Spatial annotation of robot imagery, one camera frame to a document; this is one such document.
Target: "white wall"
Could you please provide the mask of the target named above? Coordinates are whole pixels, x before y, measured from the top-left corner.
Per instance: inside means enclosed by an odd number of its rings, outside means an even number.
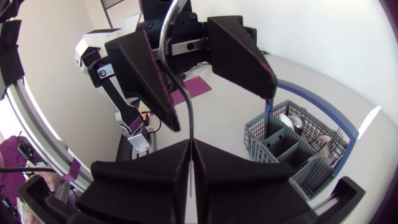
[[[398,126],[398,45],[379,1],[192,0],[192,8],[200,21],[242,15],[260,49],[341,82]]]
[[[75,46],[93,30],[83,1],[25,1],[19,54],[37,104],[73,153],[90,166],[114,161],[120,131],[89,76],[74,63]]]
[[[95,29],[109,28],[100,0],[85,0],[88,14]],[[114,28],[121,28],[128,16],[140,12],[138,0],[124,0],[108,9],[108,15]]]

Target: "metal spoon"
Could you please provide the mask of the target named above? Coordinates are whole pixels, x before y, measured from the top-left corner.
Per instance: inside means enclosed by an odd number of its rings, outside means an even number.
[[[284,114],[280,114],[280,115],[279,115],[279,119],[294,131],[293,123],[292,123],[292,121],[289,119],[288,116],[286,116],[286,115],[284,115]]]
[[[303,126],[304,126],[304,122],[301,118],[299,118],[296,115],[291,115],[290,116],[290,120],[293,123],[294,126],[294,131],[301,136],[301,134],[303,133]]]
[[[313,143],[314,141],[326,143],[326,142],[329,142],[330,140],[331,140],[331,137],[329,135],[321,134],[321,135],[317,136],[315,139],[313,139],[312,141],[310,141],[308,144],[311,145],[311,143]]]
[[[314,160],[314,159],[325,159],[326,157],[329,156],[330,150],[333,149],[333,147],[336,145],[336,143],[340,142],[341,139],[343,138],[343,134],[341,133],[341,130],[337,130],[336,134],[330,138],[330,140],[313,156],[309,157],[306,159],[304,162],[302,162],[300,165],[298,165],[295,169],[297,171],[300,169],[302,166],[307,164],[308,162]]]

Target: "aluminum frame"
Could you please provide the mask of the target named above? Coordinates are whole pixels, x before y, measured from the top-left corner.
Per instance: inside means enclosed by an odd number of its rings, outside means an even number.
[[[36,110],[27,94],[22,79],[9,86],[7,98],[16,114],[29,142],[51,167],[61,176],[69,173],[73,157],[59,143],[49,127]],[[92,183],[93,176],[89,170],[80,166],[78,177],[70,182],[72,186],[84,192]]]

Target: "gray cutlery basket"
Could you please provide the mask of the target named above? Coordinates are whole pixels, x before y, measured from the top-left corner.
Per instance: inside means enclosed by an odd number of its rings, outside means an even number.
[[[305,126],[301,136],[277,118],[280,113],[303,119]],[[314,141],[312,146],[309,142],[320,134],[333,136],[335,133],[304,108],[287,100],[274,106],[268,116],[260,114],[245,125],[244,144],[250,158],[256,162],[287,162],[296,167],[322,148],[319,142]],[[326,159],[310,161],[291,175],[290,183],[305,200],[316,197],[333,180],[334,167],[346,147],[347,143],[341,140],[330,150]]]

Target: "cable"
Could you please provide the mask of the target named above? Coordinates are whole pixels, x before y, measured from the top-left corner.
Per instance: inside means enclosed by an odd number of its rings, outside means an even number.
[[[146,114],[146,113],[154,113],[154,112],[152,112],[152,111],[144,111],[144,112],[141,112],[141,114]],[[162,127],[162,121],[160,120],[160,118],[159,118],[159,127],[157,128],[157,130],[156,131],[151,131],[151,132],[148,132],[148,134],[155,134],[156,132],[158,132],[159,130],[160,130],[160,128]]]
[[[185,78],[188,77],[188,74],[189,74],[190,72],[192,72],[192,71],[194,71],[194,70],[196,70],[196,69],[198,69],[198,68],[200,68],[200,67],[202,67],[202,66],[204,66],[204,65],[209,65],[209,63],[207,63],[207,62],[205,62],[205,63],[203,63],[203,62],[198,63],[198,65],[197,65],[196,67],[191,68],[191,70],[189,70],[189,71],[187,72],[187,75],[186,75]]]
[[[0,168],[0,172],[10,173],[10,172],[56,172],[49,168]]]
[[[18,134],[18,137],[17,137],[17,139],[18,139],[18,144],[21,142],[21,140],[20,140],[21,134],[22,134],[22,131],[20,131],[20,133]]]
[[[75,190],[72,190],[72,192],[75,195],[76,199],[79,199],[79,197],[77,197],[77,194],[75,193]]]
[[[148,134],[155,134],[156,132],[158,132],[159,130],[160,130],[160,128],[162,127],[162,121],[159,119],[159,127],[157,128],[157,130],[156,131],[151,131],[151,132],[148,132]]]

